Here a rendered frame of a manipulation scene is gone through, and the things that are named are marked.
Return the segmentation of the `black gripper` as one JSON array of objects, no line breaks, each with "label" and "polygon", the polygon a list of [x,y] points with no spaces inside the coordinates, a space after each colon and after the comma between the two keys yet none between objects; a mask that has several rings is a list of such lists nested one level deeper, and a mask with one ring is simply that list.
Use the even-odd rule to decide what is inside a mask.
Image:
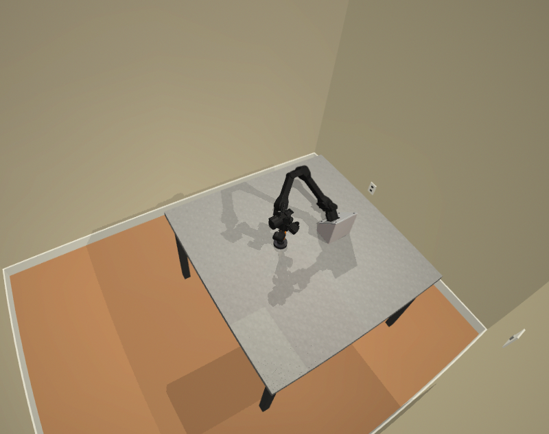
[{"label": "black gripper", "polygon": [[[290,217],[290,221],[292,220],[293,222],[293,217]],[[273,235],[273,240],[276,240],[276,241],[279,241],[279,242],[283,242],[284,238],[285,238],[285,230],[286,228],[288,227],[288,225],[290,224],[290,222],[288,224],[282,224],[280,227],[277,227],[279,229],[280,232],[275,232],[274,235]]]}]

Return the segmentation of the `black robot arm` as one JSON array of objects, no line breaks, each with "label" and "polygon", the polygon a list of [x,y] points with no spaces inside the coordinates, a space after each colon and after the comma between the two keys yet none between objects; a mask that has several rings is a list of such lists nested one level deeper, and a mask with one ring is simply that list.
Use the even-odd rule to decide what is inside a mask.
[{"label": "black robot arm", "polygon": [[271,229],[274,230],[277,227],[280,227],[282,224],[288,224],[290,222],[290,224],[286,228],[286,231],[289,231],[294,235],[299,230],[299,222],[292,222],[292,220],[290,221],[291,214],[293,214],[294,212],[291,209],[287,209],[289,203],[288,196],[295,177],[298,177],[305,181],[307,186],[311,189],[315,197],[318,199],[317,205],[324,212],[326,212],[325,215],[327,217],[327,221],[331,222],[340,218],[338,217],[336,211],[338,206],[333,203],[330,198],[323,194],[319,186],[312,178],[310,169],[306,165],[304,165],[298,166],[295,168],[295,170],[286,174],[281,193],[274,202],[273,217],[270,217],[268,219],[268,223]]}]

